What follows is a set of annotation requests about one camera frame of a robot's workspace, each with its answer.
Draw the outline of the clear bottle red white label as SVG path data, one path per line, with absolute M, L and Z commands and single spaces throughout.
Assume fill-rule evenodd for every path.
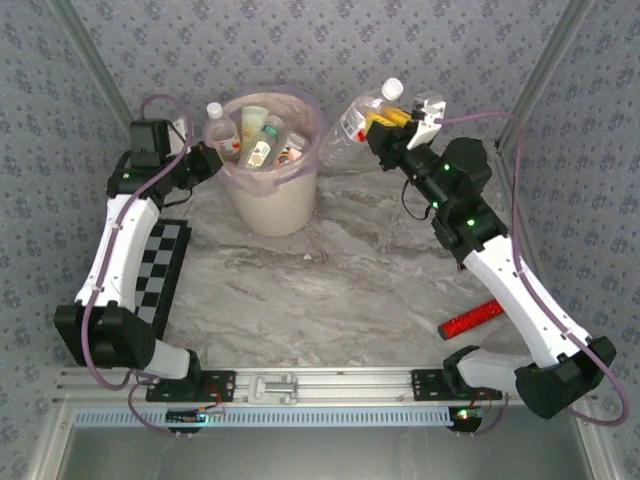
M 206 114 L 203 128 L 205 145 L 216 150 L 223 161 L 237 163 L 241 156 L 241 139 L 236 123 L 217 102 L 206 106 Z
M 356 157 L 366 143 L 367 114 L 380 113 L 384 106 L 394 104 L 403 91 L 402 82 L 391 77 L 380 87 L 356 97 L 322 140 L 320 160 L 326 165 L 334 165 Z

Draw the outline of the green tea bottle white cap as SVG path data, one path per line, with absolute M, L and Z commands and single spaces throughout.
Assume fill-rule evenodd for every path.
M 262 129 L 268 114 L 269 111 L 266 108 L 257 105 L 249 105 L 242 108 L 242 151 L 249 148 L 253 136 Z

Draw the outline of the white orange label bottle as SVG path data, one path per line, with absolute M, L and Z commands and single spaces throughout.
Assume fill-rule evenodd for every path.
M 302 154 L 305 152 L 305 147 L 300 147 L 298 145 L 285 144 L 281 151 L 276 155 L 273 167 L 279 168 L 284 165 L 288 165 L 294 163 L 300 159 Z

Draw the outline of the small white green label bottle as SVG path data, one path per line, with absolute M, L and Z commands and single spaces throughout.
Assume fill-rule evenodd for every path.
M 249 152 L 244 166 L 247 169 L 261 169 L 271 154 L 273 146 L 266 140 L 258 140 Z

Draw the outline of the clear bottle green band label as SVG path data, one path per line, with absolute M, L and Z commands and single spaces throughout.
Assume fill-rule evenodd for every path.
M 274 147 L 280 140 L 280 137 L 282 136 L 285 129 L 286 123 L 283 119 L 276 115 L 269 115 L 266 118 L 260 130 L 260 133 L 263 134 L 265 140 L 268 141 L 272 147 Z

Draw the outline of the pink translucent bin liner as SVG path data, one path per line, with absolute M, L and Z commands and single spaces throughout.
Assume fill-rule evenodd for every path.
M 210 102 L 205 114 L 203 140 L 221 155 L 227 185 L 266 197 L 317 170 L 326 121 L 309 94 L 271 86 Z

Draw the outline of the cream plastic waste bin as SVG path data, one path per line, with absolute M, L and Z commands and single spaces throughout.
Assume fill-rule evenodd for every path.
M 307 223 L 314 209 L 325 116 L 314 97 L 285 86 L 239 96 L 227 102 L 224 111 L 240 124 L 242 108 L 249 105 L 264 107 L 283 119 L 291 132 L 307 140 L 306 150 L 298 161 L 279 168 L 250 170 L 227 162 L 216 177 L 253 232 L 271 237 L 289 235 Z

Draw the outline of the black grey checkerboard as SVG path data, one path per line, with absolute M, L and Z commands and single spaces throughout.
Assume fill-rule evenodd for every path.
M 186 220 L 160 219 L 152 228 L 135 286 L 134 313 L 162 340 L 192 228 Z

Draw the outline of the small circuit board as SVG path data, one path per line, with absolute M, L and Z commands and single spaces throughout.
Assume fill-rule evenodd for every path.
M 205 423 L 208 419 L 207 408 L 169 409 L 165 414 L 167 423 Z
M 482 423 L 485 412 L 479 407 L 450 407 L 452 424 L 448 429 L 460 434 L 475 434 Z

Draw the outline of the aluminium frame post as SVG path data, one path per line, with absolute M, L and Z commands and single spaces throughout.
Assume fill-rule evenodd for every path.
M 563 3 L 563 9 L 542 41 L 541 52 L 526 75 L 514 104 L 507 109 L 522 127 L 550 84 L 596 0 L 563 0 Z
M 98 46 L 85 26 L 72 0 L 46 0 L 58 22 L 79 54 L 85 68 L 127 139 L 134 112 L 126 101 L 115 77 L 99 52 Z

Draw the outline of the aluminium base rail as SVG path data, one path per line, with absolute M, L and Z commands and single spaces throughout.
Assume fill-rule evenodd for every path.
M 233 401 L 225 404 L 259 406 L 248 402 L 249 382 L 253 376 L 267 373 L 280 374 L 290 373 L 298 378 L 298 400 L 293 405 L 264 405 L 264 406 L 309 406 L 311 404 L 319 405 L 358 405 L 364 403 L 372 403 L 374 405 L 396 405 L 396 404 L 413 404 L 413 403 L 429 403 L 438 405 L 462 405 L 468 404 L 469 401 L 415 401 L 413 398 L 410 372 L 416 368 L 403 367 L 384 367 L 384 368 L 301 368 L 280 370 L 274 368 L 255 369 L 255 368 L 237 368 L 236 372 L 235 392 Z M 149 385 L 154 386 L 161 380 Z M 143 386 L 136 390 L 134 397 L 146 401 L 145 396 L 149 386 Z M 530 408 L 538 406 L 550 406 L 553 398 L 546 394 L 538 392 L 526 393 L 521 397 L 511 386 L 497 386 L 497 384 L 487 384 L 480 387 L 500 391 L 503 396 L 508 395 L 517 402 L 524 404 Z

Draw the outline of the grey metal rail bracket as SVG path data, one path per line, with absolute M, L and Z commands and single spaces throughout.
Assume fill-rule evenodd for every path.
M 257 405 L 293 405 L 298 400 L 298 378 L 290 373 L 261 373 L 249 382 L 248 402 Z

